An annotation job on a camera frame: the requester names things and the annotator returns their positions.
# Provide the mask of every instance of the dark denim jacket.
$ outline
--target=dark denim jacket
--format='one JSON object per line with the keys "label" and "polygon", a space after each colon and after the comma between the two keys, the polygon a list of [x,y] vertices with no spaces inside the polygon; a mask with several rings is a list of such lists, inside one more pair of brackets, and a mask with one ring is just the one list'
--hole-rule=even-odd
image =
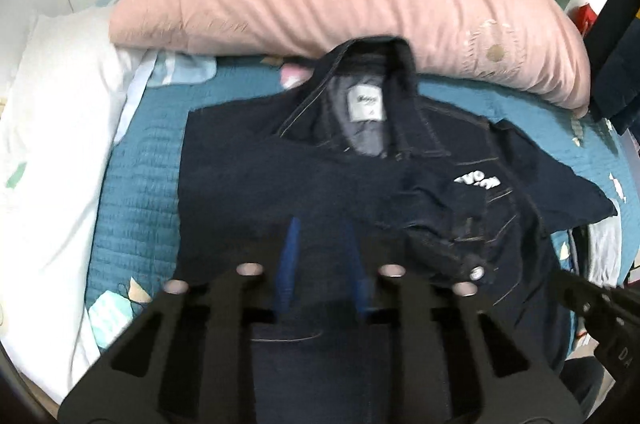
{"label": "dark denim jacket", "polygon": [[620,135],[629,128],[640,133],[638,42],[640,19],[634,18],[591,84],[594,119],[609,119]]}
{"label": "dark denim jacket", "polygon": [[[360,82],[382,90],[384,122],[348,120],[346,93]],[[547,292],[559,266],[548,235],[615,213],[596,185],[516,126],[420,96],[412,52],[397,38],[340,45],[297,89],[192,112],[178,211],[175,277],[190,283],[237,264],[216,252],[222,235],[301,220],[292,308],[255,332],[265,423],[377,422],[382,411],[371,409],[380,387],[362,343],[329,331],[350,297],[344,220],[397,235],[394,262],[436,284],[476,278],[495,314],[559,369],[570,319]]]}

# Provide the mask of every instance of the grey cloth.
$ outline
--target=grey cloth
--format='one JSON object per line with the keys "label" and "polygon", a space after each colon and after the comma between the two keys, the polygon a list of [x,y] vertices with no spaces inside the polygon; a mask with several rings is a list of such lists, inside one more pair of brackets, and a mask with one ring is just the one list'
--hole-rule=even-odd
{"label": "grey cloth", "polygon": [[636,193],[640,198],[640,159],[638,158],[638,149],[634,145],[634,138],[629,131],[625,131],[625,134],[620,137],[620,143],[625,151],[626,161],[629,163],[629,171],[631,171],[636,185]]}
{"label": "grey cloth", "polygon": [[587,279],[602,286],[615,286],[620,276],[622,258],[622,222],[620,220],[620,205],[613,198],[609,198],[618,211],[617,216],[611,216],[598,223],[588,225],[589,264]]}
{"label": "grey cloth", "polygon": [[341,79],[329,81],[328,90],[334,113],[344,135],[351,146],[358,152],[372,157],[385,156],[385,123],[369,120],[354,122],[350,119],[347,106],[348,91],[357,84],[369,84],[382,89],[384,78],[382,76],[344,76]]}
{"label": "grey cloth", "polygon": [[574,273],[578,276],[581,276],[582,274],[580,274],[580,270],[582,269],[582,266],[580,264],[580,260],[578,259],[578,251],[575,243],[573,229],[568,230],[567,234],[569,235],[569,252],[571,254],[571,261],[574,265]]}

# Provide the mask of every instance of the bedsheet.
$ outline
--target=bedsheet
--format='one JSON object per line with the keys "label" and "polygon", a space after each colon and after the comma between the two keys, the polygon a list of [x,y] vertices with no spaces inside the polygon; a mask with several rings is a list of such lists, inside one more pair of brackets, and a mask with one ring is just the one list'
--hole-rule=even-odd
{"label": "bedsheet", "polygon": [[[89,267],[88,307],[105,290],[126,293],[131,278],[153,296],[171,276],[180,241],[177,182],[188,112],[281,91],[278,69],[260,61],[219,58],[218,73],[208,82],[145,91],[106,171]],[[545,151],[617,198],[624,279],[640,244],[640,200],[615,131],[590,117],[572,120],[568,111],[534,95],[489,83],[424,75],[420,92],[492,121],[511,120]],[[553,240],[560,255],[566,234],[555,234]]]}

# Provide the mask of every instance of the contrast stitching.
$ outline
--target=contrast stitching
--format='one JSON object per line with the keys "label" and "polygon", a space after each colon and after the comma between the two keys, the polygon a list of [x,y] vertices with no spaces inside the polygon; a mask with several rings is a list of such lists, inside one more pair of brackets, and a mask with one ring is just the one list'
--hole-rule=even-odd
{"label": "contrast stitching", "polygon": [[444,153],[445,155],[450,155],[451,153],[449,152],[449,150],[447,150],[444,145],[440,142],[440,139],[438,139],[438,136],[435,132],[435,130],[431,127],[431,124],[429,124],[429,121],[424,117],[422,110],[420,109],[420,103],[418,101],[418,96],[414,95],[413,97],[414,100],[414,109],[416,110],[417,114],[418,114],[418,118],[420,119],[420,122],[422,122],[423,126],[425,126],[427,128],[427,131],[429,132],[431,138],[433,139],[433,142],[436,144],[436,147],[439,148],[437,150],[431,150],[431,151],[427,151],[424,152],[425,154],[428,153],[434,153],[434,152],[439,152],[439,153]]}
{"label": "contrast stitching", "polygon": [[487,123],[488,123],[487,119],[479,120],[478,117],[472,116],[472,115],[469,115],[469,114],[465,114],[462,111],[454,111],[454,110],[448,109],[446,107],[442,107],[442,106],[439,106],[439,105],[432,104],[432,102],[434,102],[434,101],[430,100],[428,97],[420,97],[420,98],[422,99],[421,102],[424,102],[423,106],[425,108],[432,109],[434,111],[442,113],[443,115],[448,115],[449,117],[454,117],[454,118],[458,118],[460,120],[469,121],[469,122],[471,122],[471,123],[473,123],[473,124],[475,124],[477,126],[480,126],[481,128],[484,128],[484,129],[487,128]]}
{"label": "contrast stitching", "polygon": [[[316,92],[316,91],[317,91],[317,92],[318,92],[318,94],[313,98],[313,100],[312,100],[309,104],[307,104],[307,105],[305,106],[305,108],[304,108],[300,113],[298,113],[298,115],[296,115],[296,117],[295,117],[295,118],[294,118],[294,119],[289,123],[289,125],[288,125],[286,128],[284,128],[284,130],[283,130],[283,131],[281,131],[281,130],[282,130],[282,127],[280,128],[280,130],[278,130],[278,131],[280,131],[280,137],[282,137],[282,136],[283,136],[283,135],[284,135],[284,134],[289,130],[289,128],[293,125],[293,123],[294,123],[296,120],[298,120],[298,118],[300,118],[300,115],[302,115],[302,114],[307,110],[307,108],[308,108],[309,106],[311,106],[311,105],[316,101],[316,99],[320,96],[320,94],[324,91],[324,89],[326,88],[326,84],[327,84],[327,83],[329,82],[329,80],[334,76],[335,69],[338,67],[338,64],[340,64],[340,61],[341,61],[341,60],[342,60],[342,58],[344,57],[344,54],[346,53],[346,51],[350,48],[350,46],[351,46],[352,44],[353,44],[353,41],[349,42],[349,43],[347,44],[347,46],[345,46],[345,47],[344,47],[344,50],[342,51],[342,53],[341,53],[338,57],[336,57],[336,58],[335,58],[334,63],[332,64],[331,68],[329,69],[329,72],[327,73],[327,76],[326,76],[326,77],[322,80],[322,82],[318,85],[318,88],[317,88],[316,90],[314,90],[314,92]],[[284,124],[286,124],[287,122],[289,122],[289,119],[290,119],[291,117],[293,117],[293,115],[294,115],[294,114],[295,114],[295,111],[294,111],[291,115],[289,115],[289,118],[287,118],[287,120],[286,120],[286,121],[284,121],[284,123],[283,123],[282,125],[284,126]]]}
{"label": "contrast stitching", "polygon": [[508,225],[515,220],[518,217],[518,214],[514,214],[513,216],[511,216],[511,219],[505,223],[502,228],[495,234],[495,236],[493,237],[493,239],[490,239],[487,241],[487,243],[493,243],[494,241],[498,240],[498,238],[501,237],[502,233],[505,231],[505,229],[508,227]]}
{"label": "contrast stitching", "polygon": [[507,189],[503,194],[501,194],[499,197],[495,197],[495,198],[492,198],[491,200],[489,200],[489,203],[491,203],[491,202],[492,202],[492,201],[494,201],[494,200],[500,200],[500,198],[503,198],[503,197],[505,197],[505,196],[507,196],[507,195],[510,195],[512,192],[513,192],[513,189],[512,189],[512,188],[508,188],[508,189]]}
{"label": "contrast stitching", "polygon": [[474,160],[472,162],[456,162],[455,164],[457,166],[471,166],[471,165],[474,165],[474,164],[482,164],[482,163],[485,163],[485,162],[494,162],[497,159],[498,159],[498,157],[488,157],[488,158],[485,158],[485,159],[482,159],[482,160]]}
{"label": "contrast stitching", "polygon": [[315,338],[319,338],[324,332],[318,332],[308,338],[299,339],[252,339],[254,343],[300,343],[301,341],[309,341]]}
{"label": "contrast stitching", "polygon": [[[491,142],[491,140],[488,137],[488,135],[487,135],[487,142],[490,145],[490,147],[493,148],[493,143]],[[500,160],[500,158],[497,159],[496,163],[502,169],[502,171],[511,179],[511,182],[513,182],[514,184],[521,184],[522,185],[522,183],[520,182],[520,179],[515,174],[515,172],[513,172],[508,166],[504,165],[502,163],[502,161]],[[521,192],[522,196],[527,200],[527,203],[532,208],[533,212],[536,214],[536,217],[538,219],[538,223],[540,224],[540,230],[543,231],[543,232],[546,232],[546,230],[545,230],[545,222],[544,222],[544,219],[542,218],[542,213],[540,213],[540,210],[538,209],[536,203],[533,201],[533,199],[531,198],[529,193],[524,189],[524,187],[522,187],[520,189],[520,192]],[[513,207],[515,208],[515,202],[513,200],[513,197],[510,198],[510,201],[511,201]]]}
{"label": "contrast stitching", "polygon": [[454,241],[460,242],[460,241],[483,241],[483,240],[484,240],[484,236],[472,236],[470,238],[456,238]]}
{"label": "contrast stitching", "polygon": [[506,293],[504,296],[502,296],[500,299],[498,299],[498,300],[494,303],[494,307],[495,307],[498,303],[500,303],[500,301],[503,301],[503,299],[505,299],[509,294],[511,294],[511,293],[514,291],[514,289],[515,289],[515,288],[520,284],[520,280],[521,280],[521,279],[522,279],[522,273],[520,273],[520,278],[518,278],[518,281],[516,281],[516,282],[514,283],[513,287],[511,287],[511,288],[507,291],[507,293]]}

